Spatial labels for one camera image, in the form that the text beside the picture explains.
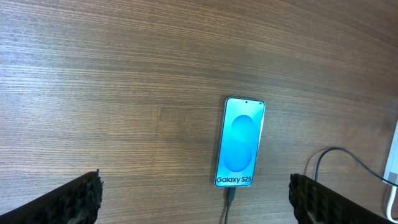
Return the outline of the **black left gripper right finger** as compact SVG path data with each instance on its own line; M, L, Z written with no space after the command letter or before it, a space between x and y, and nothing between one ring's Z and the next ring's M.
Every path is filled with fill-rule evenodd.
M289 202L299 224L390 223L306 175L290 176Z

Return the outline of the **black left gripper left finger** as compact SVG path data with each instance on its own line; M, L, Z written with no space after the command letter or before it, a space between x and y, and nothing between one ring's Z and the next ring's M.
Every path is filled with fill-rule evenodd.
M101 208L102 194L99 171L88 172L1 215L1 223L94 224Z

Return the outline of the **blue screen smartphone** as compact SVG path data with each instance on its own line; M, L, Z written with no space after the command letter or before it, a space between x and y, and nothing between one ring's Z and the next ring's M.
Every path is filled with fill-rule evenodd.
M224 102L215 169L217 187L249 187L254 180L266 104L230 96Z

